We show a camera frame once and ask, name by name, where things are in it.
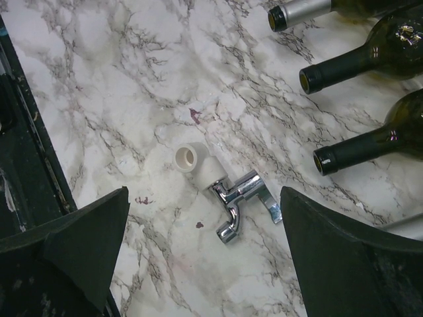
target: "dark green wine bottle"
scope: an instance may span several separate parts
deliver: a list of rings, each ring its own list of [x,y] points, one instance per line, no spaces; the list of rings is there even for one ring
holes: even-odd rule
[[[344,17],[363,20],[405,7],[419,0],[293,0],[268,13],[269,25],[281,32],[300,22],[336,11]]]
[[[423,89],[399,100],[379,129],[314,151],[322,175],[400,152],[423,160]]]
[[[423,72],[423,4],[383,17],[363,46],[302,69],[299,81],[305,93],[311,94],[366,71],[398,80]]]

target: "bottle mouth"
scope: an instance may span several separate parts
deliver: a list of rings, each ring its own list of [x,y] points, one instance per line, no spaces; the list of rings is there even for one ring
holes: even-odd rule
[[[301,84],[301,88],[304,90],[306,94],[310,93],[310,86],[307,76],[304,73],[299,74],[299,83]]]
[[[317,157],[316,153],[313,153],[313,160],[315,161],[315,165],[317,167],[317,170],[319,171],[320,174],[323,174],[323,167],[322,167],[322,163],[320,163],[319,158]]]
[[[268,20],[273,32],[281,32],[288,28],[284,12],[278,5],[269,11]]]
[[[322,147],[313,152],[313,160],[321,176],[326,176],[339,171],[335,154],[331,147]]]
[[[308,66],[299,71],[299,83],[306,94],[313,94],[325,87],[322,73],[316,65]]]

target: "marble countertop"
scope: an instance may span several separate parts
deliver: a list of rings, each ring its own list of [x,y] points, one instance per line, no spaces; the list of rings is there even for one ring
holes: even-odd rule
[[[223,209],[172,166],[180,143],[206,143],[232,180],[256,169],[276,199],[291,186],[373,225],[422,211],[420,162],[322,177],[311,156],[379,127],[420,83],[363,75],[305,95],[298,71],[363,44],[372,22],[330,14],[275,34],[274,4],[0,0],[78,206],[129,188],[112,282],[123,316],[306,316],[283,224],[249,203],[223,245]]]

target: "chrome tap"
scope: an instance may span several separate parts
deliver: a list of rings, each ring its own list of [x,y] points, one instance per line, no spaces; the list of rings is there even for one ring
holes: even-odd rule
[[[269,210],[273,222],[282,220],[281,209],[270,194],[263,179],[255,170],[241,177],[232,188],[227,188],[227,173],[219,160],[211,156],[202,143],[182,144],[175,151],[173,162],[177,170],[191,173],[199,190],[210,189],[223,204],[229,221],[221,225],[216,233],[223,243],[228,243],[239,234],[241,215],[239,202],[255,196]]]
[[[275,224],[282,220],[282,212],[278,203],[270,195],[266,184],[255,170],[237,180],[232,188],[227,189],[224,180],[220,180],[212,185],[210,190],[219,198],[229,216],[229,221],[223,223],[216,230],[223,243],[228,243],[239,234],[241,215],[238,203],[242,199],[248,201],[257,196],[269,210]]]

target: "faucet lever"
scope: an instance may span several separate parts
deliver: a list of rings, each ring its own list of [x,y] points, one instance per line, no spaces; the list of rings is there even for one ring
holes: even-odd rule
[[[280,209],[276,200],[270,194],[268,188],[264,188],[261,193],[258,195],[259,200],[266,206],[267,210],[270,213],[272,221],[274,224],[277,224],[282,221],[282,210]]]

